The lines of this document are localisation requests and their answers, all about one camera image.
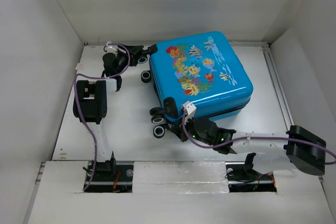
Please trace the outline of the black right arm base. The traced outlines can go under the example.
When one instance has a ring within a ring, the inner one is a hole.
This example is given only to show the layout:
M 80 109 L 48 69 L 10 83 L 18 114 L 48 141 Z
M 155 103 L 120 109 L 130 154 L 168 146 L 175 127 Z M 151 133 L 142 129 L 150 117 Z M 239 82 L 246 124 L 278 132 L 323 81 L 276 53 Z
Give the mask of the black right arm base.
M 260 174 L 254 170 L 245 169 L 243 164 L 227 165 L 225 178 L 228 181 L 230 193 L 277 192 L 273 174 Z

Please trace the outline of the blue hard-shell suitcase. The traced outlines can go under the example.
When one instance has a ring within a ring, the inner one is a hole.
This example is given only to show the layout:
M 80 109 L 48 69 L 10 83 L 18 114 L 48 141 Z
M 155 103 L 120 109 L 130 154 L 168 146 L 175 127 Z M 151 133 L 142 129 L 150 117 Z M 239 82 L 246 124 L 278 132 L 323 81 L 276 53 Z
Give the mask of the blue hard-shell suitcase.
M 141 79 L 153 83 L 160 102 L 150 110 L 156 138 L 182 123 L 186 101 L 196 106 L 196 118 L 215 120 L 238 114 L 250 101 L 253 84 L 219 31 L 157 42 L 147 51 L 150 68 Z

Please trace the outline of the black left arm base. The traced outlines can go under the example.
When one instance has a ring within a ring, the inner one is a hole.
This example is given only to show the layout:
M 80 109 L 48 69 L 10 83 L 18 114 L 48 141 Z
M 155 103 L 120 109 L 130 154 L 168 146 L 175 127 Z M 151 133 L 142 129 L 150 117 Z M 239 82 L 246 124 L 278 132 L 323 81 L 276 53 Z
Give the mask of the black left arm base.
M 83 186 L 86 193 L 131 193 L 134 163 L 117 162 L 114 168 L 96 165 L 95 173 L 86 174 Z

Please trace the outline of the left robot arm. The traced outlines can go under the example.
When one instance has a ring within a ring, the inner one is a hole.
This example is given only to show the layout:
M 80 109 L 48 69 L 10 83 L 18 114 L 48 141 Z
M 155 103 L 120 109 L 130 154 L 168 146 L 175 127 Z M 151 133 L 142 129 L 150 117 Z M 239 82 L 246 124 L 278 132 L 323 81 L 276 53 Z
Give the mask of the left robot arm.
M 102 56 L 103 71 L 100 77 L 88 77 L 77 74 L 73 81 L 75 94 L 73 114 L 86 127 L 94 141 L 92 164 L 85 168 L 87 174 L 112 180 L 117 175 L 113 150 L 104 136 L 102 120 L 107 115 L 108 93 L 118 92 L 122 85 L 121 74 L 129 67 L 145 63 L 147 52 L 144 47 L 113 44 L 108 42 Z

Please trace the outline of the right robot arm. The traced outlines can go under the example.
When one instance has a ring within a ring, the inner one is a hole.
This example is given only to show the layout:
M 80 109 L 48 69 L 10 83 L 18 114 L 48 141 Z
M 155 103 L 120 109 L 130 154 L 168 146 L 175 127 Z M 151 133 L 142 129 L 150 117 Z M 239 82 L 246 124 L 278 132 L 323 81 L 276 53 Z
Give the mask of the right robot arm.
M 201 117 L 172 125 L 169 130 L 182 142 L 193 140 L 199 147 L 223 155 L 246 154 L 243 173 L 250 179 L 294 168 L 313 176 L 325 174 L 326 142 L 298 125 L 281 133 L 245 133 L 221 128 Z

